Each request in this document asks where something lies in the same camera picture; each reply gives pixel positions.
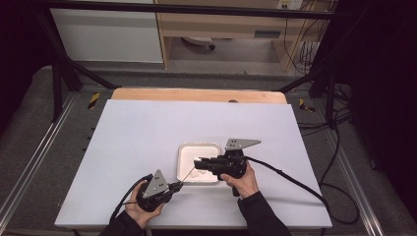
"black sleeve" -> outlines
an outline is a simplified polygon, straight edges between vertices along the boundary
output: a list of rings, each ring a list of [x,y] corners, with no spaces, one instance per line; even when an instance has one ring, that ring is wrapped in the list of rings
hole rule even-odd
[[[261,192],[257,192],[244,200],[238,200],[237,204],[248,224],[249,235],[291,235],[288,228],[276,217]]]
[[[123,210],[105,227],[99,236],[140,236],[143,232],[144,230],[139,224]]]

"gray floor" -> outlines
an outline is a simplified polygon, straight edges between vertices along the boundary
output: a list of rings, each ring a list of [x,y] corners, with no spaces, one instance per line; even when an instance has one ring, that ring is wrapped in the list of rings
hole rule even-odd
[[[97,73],[106,80],[127,87],[202,88],[202,89],[277,89],[295,80],[295,71],[282,73],[278,60],[271,54],[270,43],[247,40],[222,39],[214,51],[187,45],[182,40],[174,41],[171,67],[167,70],[155,66],[147,68],[118,67]],[[72,233],[53,225],[59,211],[59,204],[65,199],[68,189],[84,155],[84,148],[91,137],[104,102],[111,96],[111,90],[95,87],[95,83],[85,80],[88,90],[77,94],[62,129],[40,164],[33,180],[11,218],[7,232],[30,230],[26,235],[57,235],[58,232]],[[320,123],[319,112],[299,109],[299,98],[309,104],[322,102],[313,100],[304,93],[308,84],[287,95],[293,105],[298,122]],[[93,110],[88,110],[93,93],[101,91],[100,99]],[[4,203],[19,180],[26,164],[41,142],[50,126],[52,118],[51,75],[40,71],[33,78],[33,84],[20,109],[16,112],[9,128],[0,142],[0,203]],[[386,175],[370,166],[369,156],[363,147],[353,124],[340,125],[340,141],[360,183],[368,197],[378,221],[386,235],[417,235],[417,226],[392,189]],[[327,131],[305,136],[304,142],[312,162],[316,177],[321,178],[334,152]],[[330,170],[327,183],[349,191],[338,163]],[[329,200],[331,213],[337,218],[349,220],[354,217],[354,208],[340,193],[323,188]],[[308,234],[305,231],[296,233]],[[362,220],[353,225],[333,222],[327,235],[368,235]]]

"tray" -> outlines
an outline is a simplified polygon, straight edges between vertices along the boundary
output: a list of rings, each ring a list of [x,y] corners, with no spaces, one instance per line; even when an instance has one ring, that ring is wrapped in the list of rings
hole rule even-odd
[[[215,143],[185,143],[178,149],[177,178],[184,183],[215,183],[217,176],[206,170],[194,168],[194,160],[198,157],[217,157],[221,149]]]

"hand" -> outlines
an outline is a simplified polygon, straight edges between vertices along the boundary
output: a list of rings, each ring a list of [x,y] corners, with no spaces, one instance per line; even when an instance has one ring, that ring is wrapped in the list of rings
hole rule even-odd
[[[156,217],[159,216],[163,205],[159,205],[154,212],[146,212],[143,209],[141,209],[138,204],[136,204],[136,195],[139,192],[139,189],[141,188],[141,186],[143,184],[145,184],[147,181],[144,180],[141,183],[139,183],[135,189],[133,189],[132,191],[132,195],[129,201],[127,201],[127,203],[134,203],[134,204],[126,204],[125,205],[125,210],[126,212],[139,224],[139,226],[141,226],[141,228],[145,229],[145,227],[147,226],[148,222]]]
[[[235,187],[240,196],[244,199],[256,194],[258,189],[257,179],[255,178],[255,170],[246,161],[246,172],[240,179],[235,179],[227,174],[221,174],[220,178],[230,187]]]

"wall socket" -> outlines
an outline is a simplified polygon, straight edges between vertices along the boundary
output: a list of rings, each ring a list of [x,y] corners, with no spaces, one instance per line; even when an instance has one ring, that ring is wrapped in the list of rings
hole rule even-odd
[[[279,0],[276,9],[280,10],[300,10],[303,0]]]

